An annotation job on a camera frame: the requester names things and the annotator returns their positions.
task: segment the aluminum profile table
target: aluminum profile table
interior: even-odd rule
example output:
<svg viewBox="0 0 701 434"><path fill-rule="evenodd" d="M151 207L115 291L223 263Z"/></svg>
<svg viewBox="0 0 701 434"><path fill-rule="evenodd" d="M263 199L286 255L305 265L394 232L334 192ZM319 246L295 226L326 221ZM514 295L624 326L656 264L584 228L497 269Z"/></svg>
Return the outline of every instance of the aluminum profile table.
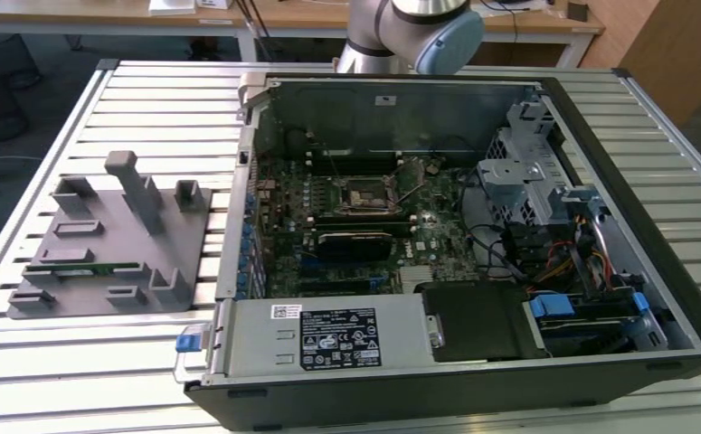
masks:
<svg viewBox="0 0 701 434"><path fill-rule="evenodd" d="M0 235L0 432L226 432L174 381L175 336L211 319L246 71L327 72L318 64L124 61L99 70ZM611 71L466 69L461 73L558 78L701 287L701 155L632 79ZM214 191L194 309L179 314L15 321L8 297L38 250L62 175L96 189L108 151L130 149L159 188L196 179ZM582 163L568 148L584 180ZM190 370L203 359L190 354ZM605 406L385 422L309 432L701 432L701 376L659 383Z"/></svg>

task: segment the green circuit board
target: green circuit board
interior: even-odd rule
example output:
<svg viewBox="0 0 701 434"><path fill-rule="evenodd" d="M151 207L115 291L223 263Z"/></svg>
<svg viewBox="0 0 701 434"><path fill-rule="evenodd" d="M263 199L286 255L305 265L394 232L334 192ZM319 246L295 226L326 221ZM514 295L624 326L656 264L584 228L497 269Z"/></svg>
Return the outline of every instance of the green circuit board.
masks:
<svg viewBox="0 0 701 434"><path fill-rule="evenodd" d="M478 278L478 264L454 210L461 188L457 176L465 169L442 169L437 163L441 160L428 156L409 156L389 175L318 176L303 162L263 162L258 194L267 298L326 295L326 291L309 290L321 282L335 287L331 295L355 294L366 285L373 294L401 293L398 270L410 266L430 266L434 281ZM395 216L397 222L374 222L379 214ZM317 225L321 218L339 222ZM346 231L391 233L387 259L330 266L321 263L318 237Z"/></svg>

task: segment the red wire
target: red wire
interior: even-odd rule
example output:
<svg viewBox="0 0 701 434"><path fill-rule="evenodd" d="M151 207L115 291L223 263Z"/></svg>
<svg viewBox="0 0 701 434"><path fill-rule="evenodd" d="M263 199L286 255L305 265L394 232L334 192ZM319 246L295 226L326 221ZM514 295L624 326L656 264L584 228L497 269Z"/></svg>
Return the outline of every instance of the red wire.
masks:
<svg viewBox="0 0 701 434"><path fill-rule="evenodd" d="M545 262L546 268L552 266L552 260L554 259L554 248L558 246L566 246L569 244L572 244L572 241L557 241L554 244L552 244L552 247L548 250L548 261Z"/></svg>

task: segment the wire bundle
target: wire bundle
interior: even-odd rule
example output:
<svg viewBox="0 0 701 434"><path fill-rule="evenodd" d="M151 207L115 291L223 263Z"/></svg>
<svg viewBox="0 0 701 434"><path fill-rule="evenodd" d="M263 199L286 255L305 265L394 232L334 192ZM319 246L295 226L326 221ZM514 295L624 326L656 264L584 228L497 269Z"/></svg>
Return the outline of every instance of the wire bundle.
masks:
<svg viewBox="0 0 701 434"><path fill-rule="evenodd" d="M245 23L249 27L249 30L254 34L254 40L257 41L258 46L262 49L265 60L273 63L275 57L273 56L270 50L270 29L267 28L265 20L262 19L262 14L258 11L257 2L254 0L238 0L238 5L241 6L241 13L243 14ZM251 10L254 10L254 14L257 15L258 25L262 28L262 32L265 33L265 37L267 38L266 40L262 38L258 29L254 27L257 25L257 20L254 19Z"/></svg>

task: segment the white label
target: white label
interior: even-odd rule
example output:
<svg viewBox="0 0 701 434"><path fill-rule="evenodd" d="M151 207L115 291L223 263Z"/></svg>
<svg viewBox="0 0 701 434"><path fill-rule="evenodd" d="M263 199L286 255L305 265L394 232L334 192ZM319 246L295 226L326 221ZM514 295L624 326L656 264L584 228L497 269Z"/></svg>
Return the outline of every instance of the white label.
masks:
<svg viewBox="0 0 701 434"><path fill-rule="evenodd" d="M231 20L200 20L200 24L233 25Z"/></svg>
<svg viewBox="0 0 701 434"><path fill-rule="evenodd" d="M295 319L302 313L302 305L273 305L273 319Z"/></svg>
<svg viewBox="0 0 701 434"><path fill-rule="evenodd" d="M94 276L94 271L91 269L62 269L54 274L67 278L68 276Z"/></svg>
<svg viewBox="0 0 701 434"><path fill-rule="evenodd" d="M395 97L393 95L381 95L374 97L375 106L393 107L395 105Z"/></svg>

